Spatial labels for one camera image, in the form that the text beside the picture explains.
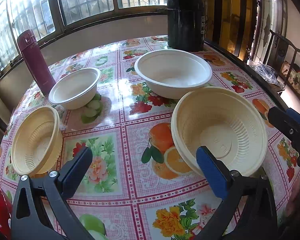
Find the cream bowl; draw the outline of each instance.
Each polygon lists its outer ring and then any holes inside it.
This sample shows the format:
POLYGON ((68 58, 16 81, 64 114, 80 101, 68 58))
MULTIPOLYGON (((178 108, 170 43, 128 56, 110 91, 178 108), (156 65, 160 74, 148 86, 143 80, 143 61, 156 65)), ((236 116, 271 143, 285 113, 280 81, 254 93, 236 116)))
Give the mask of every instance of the cream bowl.
POLYGON ((183 160, 203 175, 196 151, 207 146, 229 170, 252 175, 267 150, 264 121, 248 100, 228 89, 206 87, 187 93, 175 107, 171 133, 183 160))
POLYGON ((11 163, 19 174, 42 174, 56 163, 62 148, 59 114, 42 106, 21 123, 12 143, 11 163))
POLYGON ((77 109, 89 103, 97 92, 101 71, 82 68, 60 79, 51 89, 49 101, 65 109, 77 109))
POLYGON ((137 59, 134 68, 154 93, 172 99, 204 86, 212 77, 204 59, 177 49, 148 52, 137 59))

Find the black bin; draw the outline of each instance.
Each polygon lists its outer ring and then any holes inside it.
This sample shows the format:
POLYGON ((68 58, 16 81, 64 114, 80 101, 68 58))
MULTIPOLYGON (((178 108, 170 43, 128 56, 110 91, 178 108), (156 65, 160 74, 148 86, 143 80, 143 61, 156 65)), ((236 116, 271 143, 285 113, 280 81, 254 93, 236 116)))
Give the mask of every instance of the black bin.
POLYGON ((203 50, 204 0, 168 0, 168 45, 185 51, 203 50))

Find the table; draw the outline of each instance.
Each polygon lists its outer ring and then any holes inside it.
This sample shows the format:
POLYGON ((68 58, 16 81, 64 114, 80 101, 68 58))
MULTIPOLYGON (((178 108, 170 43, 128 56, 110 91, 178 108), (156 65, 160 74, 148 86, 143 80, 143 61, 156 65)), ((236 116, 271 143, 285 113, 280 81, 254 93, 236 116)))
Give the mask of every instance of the table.
MULTIPOLYGON (((104 108, 99 117, 82 118, 82 108, 65 110, 61 106, 52 106, 59 113, 64 139, 53 169, 60 169, 80 147, 92 149, 93 162, 68 203, 79 218, 96 221, 95 224, 102 222, 108 239, 192 239, 220 204, 207 181, 195 173, 187 173, 184 163, 180 162, 176 168, 171 158, 166 158, 163 164, 153 159, 147 163, 141 161, 150 144, 164 155, 172 153, 172 157, 180 157, 173 148, 170 132, 176 100, 151 92, 134 69, 138 57, 157 49, 169 49, 167 36, 111 43, 49 67, 56 81, 85 67, 101 70, 97 89, 104 108)), ((268 109, 275 105, 273 100, 244 70, 212 47, 205 45, 204 51, 195 54, 204 58, 213 70, 210 85, 240 93, 263 117, 268 149, 262 167, 271 181, 278 222, 281 223, 292 185, 300 177, 300 168, 296 165, 298 153, 290 141, 267 120, 268 109)), ((51 104, 33 82, 3 137, 0 187, 11 199, 19 181, 10 159, 13 138, 21 122, 43 105, 51 104)), ((44 205, 55 230, 62 233, 48 202, 44 201, 44 205)), ((240 203, 228 232, 236 225, 243 205, 244 201, 240 203)))

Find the disposable bowl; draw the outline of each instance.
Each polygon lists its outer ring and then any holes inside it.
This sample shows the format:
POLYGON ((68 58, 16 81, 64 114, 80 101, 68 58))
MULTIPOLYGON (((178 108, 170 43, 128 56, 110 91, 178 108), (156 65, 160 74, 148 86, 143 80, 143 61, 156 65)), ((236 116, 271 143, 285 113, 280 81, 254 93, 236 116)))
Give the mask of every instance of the disposable bowl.
POLYGON ((137 59, 134 68, 154 93, 172 99, 204 86, 212 77, 204 59, 176 49, 148 52, 137 59))
POLYGON ((42 106, 21 123, 12 143, 11 163, 19 174, 42 174, 56 163, 62 148, 59 115, 42 106))
POLYGON ((175 107, 171 133, 183 160, 203 175, 196 151, 210 152, 243 176, 252 175, 262 164, 267 149, 264 121, 248 100, 228 89, 206 87, 187 93, 175 107))
POLYGON ((89 103, 97 92, 101 72, 82 68, 60 79, 51 89, 49 101, 65 109, 77 109, 89 103))

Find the tablecloth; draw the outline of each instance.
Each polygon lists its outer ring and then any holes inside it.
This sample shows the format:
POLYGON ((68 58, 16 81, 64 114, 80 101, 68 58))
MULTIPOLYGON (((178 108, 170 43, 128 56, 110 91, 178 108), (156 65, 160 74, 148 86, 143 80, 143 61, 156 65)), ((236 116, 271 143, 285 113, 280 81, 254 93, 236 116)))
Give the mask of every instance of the tablecloth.
MULTIPOLYGON (((63 147, 53 169, 73 158, 80 147, 88 146, 93 161, 77 192, 68 203, 81 221, 93 221, 93 230, 105 239, 192 239, 207 223, 221 202, 206 179, 189 172, 174 148, 170 121, 177 101, 153 93, 134 69, 146 52, 169 49, 167 36, 130 39, 93 48, 49 66, 56 81, 85 67, 101 70, 98 93, 103 110, 100 116, 85 118, 84 107, 65 110, 52 105, 60 117, 63 147), (153 158, 142 163, 147 147, 156 147, 164 163, 153 158)), ((300 177, 298 153, 290 141, 267 120, 274 102, 242 69, 205 44, 195 53, 213 70, 209 85, 233 90, 251 101, 264 119, 268 149, 262 167, 268 175, 277 209, 278 222, 300 177)), ((51 105, 35 82, 13 113, 0 146, 0 187, 13 200, 19 175, 11 165, 11 146, 21 122, 34 110, 51 105)), ((62 233, 47 201, 48 216, 62 233)), ((238 221, 244 200, 227 228, 238 221)))

